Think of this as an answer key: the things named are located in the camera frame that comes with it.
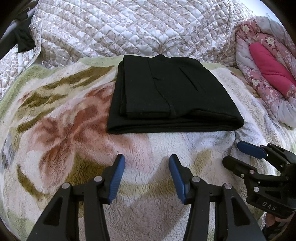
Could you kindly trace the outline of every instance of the quilted bedspread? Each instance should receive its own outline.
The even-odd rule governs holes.
[[[237,0],[40,0],[45,67],[82,57],[184,56],[235,64],[235,27],[252,12]]]
[[[279,124],[242,73],[221,64],[203,63],[233,99],[245,124],[236,131],[204,133],[106,133],[118,57],[82,58],[63,68],[33,65],[0,102],[0,216],[21,241],[64,182],[82,184],[100,175],[118,153],[126,168],[116,199],[105,205],[111,240],[179,241],[189,215],[176,195],[168,158],[177,154],[182,165],[208,183],[229,182],[242,198],[241,178],[222,165],[232,155],[275,174],[266,161],[238,151],[236,144],[267,142],[295,151],[296,130]],[[262,212],[249,206],[259,219]],[[85,241],[83,209],[80,240]],[[209,238],[215,214],[210,210]]]

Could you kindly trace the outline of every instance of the floral blanket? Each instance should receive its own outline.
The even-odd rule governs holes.
[[[296,126],[296,87],[291,84],[286,93],[280,93],[261,74],[249,45],[261,43],[296,79],[296,46],[279,23],[267,17],[252,17],[238,27],[237,66],[248,83],[258,92],[275,118],[291,127]]]
[[[246,198],[243,180],[222,165],[232,155],[264,174],[274,168],[238,151],[244,140],[272,142],[296,151],[296,131],[281,125],[241,72],[220,64],[203,65],[225,87],[245,125],[236,131],[111,135],[106,123],[119,57],[83,58],[63,68],[33,65],[0,102],[0,216],[20,240],[64,183],[82,184],[101,174],[118,153],[126,168],[116,199],[104,206],[111,240],[182,240],[189,206],[178,200],[168,158],[214,185],[231,183]],[[262,212],[251,207],[259,219]],[[80,239],[85,240],[83,209]],[[215,226],[210,210],[209,240]]]

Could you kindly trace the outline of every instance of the pink floral fabric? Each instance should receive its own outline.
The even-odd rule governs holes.
[[[286,30],[278,23],[271,22],[268,18],[254,17],[248,19],[238,28],[236,36],[237,66],[275,117],[283,100],[296,106],[294,99],[296,97],[295,85],[291,83],[289,91],[284,93],[283,96],[262,76],[249,51],[250,44],[260,42],[296,79],[296,47]]]

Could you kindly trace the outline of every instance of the folded black garment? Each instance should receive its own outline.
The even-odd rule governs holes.
[[[207,132],[244,125],[236,105],[192,58],[125,55],[110,106],[107,132]]]

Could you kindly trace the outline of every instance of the blue gripper pad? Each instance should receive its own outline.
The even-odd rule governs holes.
[[[244,141],[240,141],[238,144],[237,144],[237,148],[247,154],[247,155],[250,155],[250,156],[253,156],[255,158],[258,158],[258,159],[262,159],[262,158],[266,158],[266,153],[264,151],[264,149],[262,147],[259,147],[259,146],[255,146],[253,144],[250,144],[248,142],[244,142]]]
[[[184,173],[184,167],[181,165],[176,154],[170,156],[169,168],[178,198],[184,204],[186,201],[186,194],[190,190],[190,178],[192,177],[192,174],[188,169],[189,175],[186,176],[186,173]]]
[[[124,155],[118,154],[113,165],[103,171],[102,176],[105,181],[102,197],[107,200],[104,204],[110,204],[116,198],[125,165]]]

